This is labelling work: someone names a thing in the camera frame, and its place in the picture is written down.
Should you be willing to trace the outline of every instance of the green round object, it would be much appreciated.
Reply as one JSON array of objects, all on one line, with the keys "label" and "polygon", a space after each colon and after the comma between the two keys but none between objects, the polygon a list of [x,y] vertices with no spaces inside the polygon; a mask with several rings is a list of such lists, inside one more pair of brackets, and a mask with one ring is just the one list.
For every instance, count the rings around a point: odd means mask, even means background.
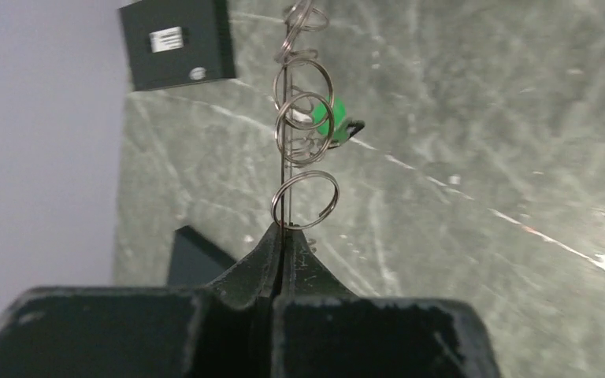
[{"label": "green round object", "polygon": [[[332,113],[335,115],[335,132],[333,134],[337,135],[337,132],[340,130],[340,125],[344,118],[347,117],[347,110],[344,108],[344,103],[339,98],[335,97],[335,104],[332,107]],[[312,111],[312,118],[314,118],[314,123],[318,123],[323,117],[326,115],[325,106],[323,104],[317,105]],[[319,134],[323,136],[328,135],[329,122],[326,120],[321,126],[317,128]]]}]

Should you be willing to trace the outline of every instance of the purple-gray wall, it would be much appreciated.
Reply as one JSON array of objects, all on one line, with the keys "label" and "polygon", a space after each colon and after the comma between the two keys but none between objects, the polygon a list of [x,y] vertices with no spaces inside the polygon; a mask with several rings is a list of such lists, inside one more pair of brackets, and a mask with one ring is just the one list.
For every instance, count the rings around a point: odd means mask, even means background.
[{"label": "purple-gray wall", "polygon": [[118,0],[0,0],[0,312],[109,284],[127,69]]}]

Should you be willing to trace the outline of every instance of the concrete floor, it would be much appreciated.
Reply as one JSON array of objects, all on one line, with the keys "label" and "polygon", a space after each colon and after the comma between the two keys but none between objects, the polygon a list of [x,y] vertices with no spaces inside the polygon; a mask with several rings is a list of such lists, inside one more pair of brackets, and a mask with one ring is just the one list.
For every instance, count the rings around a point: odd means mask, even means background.
[{"label": "concrete floor", "polygon": [[[163,284],[181,225],[240,258],[270,224],[290,1],[231,2],[238,80],[127,97],[119,284]],[[605,0],[317,5],[302,44],[368,125],[312,166],[342,190],[317,256],[360,295],[473,304],[505,377],[605,376]]]}]

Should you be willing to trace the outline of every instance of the green object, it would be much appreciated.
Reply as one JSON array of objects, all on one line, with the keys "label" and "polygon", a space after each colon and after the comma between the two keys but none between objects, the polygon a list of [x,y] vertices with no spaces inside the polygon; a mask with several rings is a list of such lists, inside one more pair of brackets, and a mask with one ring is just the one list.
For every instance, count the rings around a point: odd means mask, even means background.
[{"label": "green object", "polygon": [[[326,113],[327,111],[323,104],[317,105],[312,111],[314,123],[318,123],[320,120],[322,120]],[[335,115],[335,132],[332,133],[332,139],[337,141],[339,144],[342,144],[349,139],[347,126],[349,125],[350,119],[347,118],[347,109],[344,107],[344,103],[337,97],[335,97],[335,104],[332,107],[332,113]],[[330,129],[329,126],[330,121],[326,120],[326,122],[317,128],[317,131],[319,134],[327,136],[328,130]]]}]

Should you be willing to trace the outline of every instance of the wire coil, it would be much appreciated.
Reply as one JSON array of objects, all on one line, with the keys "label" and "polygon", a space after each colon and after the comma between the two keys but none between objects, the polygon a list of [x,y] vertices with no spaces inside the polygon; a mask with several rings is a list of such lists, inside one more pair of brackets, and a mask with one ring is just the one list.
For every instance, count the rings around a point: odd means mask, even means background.
[{"label": "wire coil", "polygon": [[[321,22],[312,24],[310,19],[312,16],[318,18]],[[277,127],[275,129],[275,140],[277,141],[277,149],[284,158],[286,168],[305,168],[315,162],[320,161],[332,143],[332,135],[335,131],[336,120],[332,113],[332,107],[335,104],[335,92],[332,85],[332,80],[328,74],[328,70],[317,61],[318,51],[314,49],[293,50],[293,44],[301,32],[318,32],[328,27],[328,17],[322,11],[314,7],[313,0],[298,0],[293,6],[289,6],[284,11],[284,23],[287,25],[287,34],[282,47],[275,55],[275,61],[281,64],[280,71],[275,76],[273,81],[273,93],[275,100],[275,108],[277,109]],[[309,65],[315,68],[324,78],[328,86],[328,97],[311,91],[304,91],[291,83],[291,80],[284,79],[288,82],[288,87],[284,88],[284,102],[280,98],[278,87],[282,75],[288,75],[288,69],[292,67],[300,67]],[[297,105],[297,102],[306,99],[310,107],[309,109]],[[313,120],[297,120],[293,117],[293,113],[298,112],[309,116],[313,111],[312,101],[317,100],[325,107],[325,115],[322,119],[314,122]],[[323,123],[328,121],[328,134],[325,137],[319,136],[316,129]],[[306,135],[298,138],[286,138],[287,130],[292,128],[306,132]],[[310,178],[322,178],[334,186],[334,193],[330,203],[318,215],[318,219],[304,225],[296,225],[290,221],[287,223],[284,219],[277,216],[279,206],[284,206],[283,198],[287,192],[291,192],[291,187],[294,184]],[[320,170],[310,170],[298,173],[289,177],[287,180],[282,179],[282,183],[273,196],[270,212],[276,223],[281,227],[289,230],[305,230],[321,223],[335,209],[337,202],[340,199],[340,186],[335,177],[327,172]]]}]

